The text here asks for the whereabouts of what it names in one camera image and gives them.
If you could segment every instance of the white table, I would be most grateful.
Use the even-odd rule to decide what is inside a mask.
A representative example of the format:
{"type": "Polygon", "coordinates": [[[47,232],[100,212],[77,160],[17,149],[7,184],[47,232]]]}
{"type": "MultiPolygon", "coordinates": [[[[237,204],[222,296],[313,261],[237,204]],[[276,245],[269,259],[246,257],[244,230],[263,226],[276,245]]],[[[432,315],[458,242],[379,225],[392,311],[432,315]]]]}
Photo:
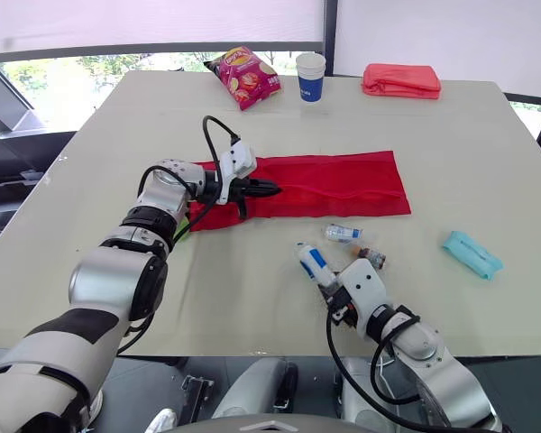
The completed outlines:
{"type": "MultiPolygon", "coordinates": [[[[130,354],[328,354],[326,308],[293,245],[316,243],[340,269],[351,258],[322,238],[329,222],[364,229],[388,255],[390,295],[455,355],[541,354],[541,151],[497,86],[446,81],[426,101],[367,97],[358,78],[327,78],[323,100],[305,105],[296,79],[281,81],[281,94],[241,113],[212,74],[127,74],[0,238],[0,347],[65,310],[72,269],[121,222],[146,167],[209,159],[200,122],[210,114],[259,156],[391,149],[413,213],[257,219],[192,235],[170,255],[164,301],[130,354]],[[502,259],[494,281],[441,249],[451,230],[502,259]]],[[[220,152],[228,145],[214,139],[220,152]]],[[[335,342],[341,354],[372,353],[348,329],[335,342]]]]}

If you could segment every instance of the red towel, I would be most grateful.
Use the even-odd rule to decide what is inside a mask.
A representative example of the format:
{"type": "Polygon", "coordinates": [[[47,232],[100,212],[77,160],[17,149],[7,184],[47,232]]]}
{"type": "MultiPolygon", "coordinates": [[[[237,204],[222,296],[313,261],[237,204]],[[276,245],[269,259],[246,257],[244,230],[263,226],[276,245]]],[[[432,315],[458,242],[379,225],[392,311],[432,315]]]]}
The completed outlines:
{"type": "Polygon", "coordinates": [[[380,97],[438,99],[441,82],[430,66],[372,63],[362,74],[362,91],[380,97]]]}
{"type": "MultiPolygon", "coordinates": [[[[257,162],[251,176],[276,182],[282,192],[247,198],[248,217],[383,217],[411,213],[392,151],[257,158],[257,162]]],[[[212,162],[199,164],[214,168],[212,162]]],[[[203,206],[192,203],[190,218],[203,206]]],[[[235,204],[214,206],[192,230],[241,222],[235,204]]]]}

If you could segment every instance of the lay's chip bag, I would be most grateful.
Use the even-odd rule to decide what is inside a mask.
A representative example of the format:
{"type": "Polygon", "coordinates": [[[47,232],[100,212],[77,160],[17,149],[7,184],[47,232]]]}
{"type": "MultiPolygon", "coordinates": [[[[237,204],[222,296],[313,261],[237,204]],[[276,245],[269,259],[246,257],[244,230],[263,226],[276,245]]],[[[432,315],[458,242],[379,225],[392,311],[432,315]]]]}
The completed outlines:
{"type": "Polygon", "coordinates": [[[246,47],[233,48],[204,65],[223,82],[241,110],[280,90],[274,69],[246,47]]]}

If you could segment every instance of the folded pink towel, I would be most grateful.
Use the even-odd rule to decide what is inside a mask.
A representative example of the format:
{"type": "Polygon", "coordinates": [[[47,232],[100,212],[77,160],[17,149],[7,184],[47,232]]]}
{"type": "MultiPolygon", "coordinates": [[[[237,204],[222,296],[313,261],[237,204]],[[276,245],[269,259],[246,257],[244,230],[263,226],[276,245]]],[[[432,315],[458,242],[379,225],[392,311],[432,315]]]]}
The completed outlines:
{"type": "Polygon", "coordinates": [[[430,66],[372,63],[362,74],[362,91],[380,97],[438,99],[441,82],[430,66]]]}

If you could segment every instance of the teal pouch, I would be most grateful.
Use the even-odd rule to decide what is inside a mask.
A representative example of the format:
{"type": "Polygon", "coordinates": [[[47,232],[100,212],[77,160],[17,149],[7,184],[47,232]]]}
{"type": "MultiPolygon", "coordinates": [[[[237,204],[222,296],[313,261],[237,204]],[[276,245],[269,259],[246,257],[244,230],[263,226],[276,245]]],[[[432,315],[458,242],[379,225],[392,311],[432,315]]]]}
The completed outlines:
{"type": "Polygon", "coordinates": [[[485,280],[492,280],[495,272],[503,269],[501,260],[490,254],[463,232],[451,232],[451,235],[443,244],[443,248],[485,280]]]}

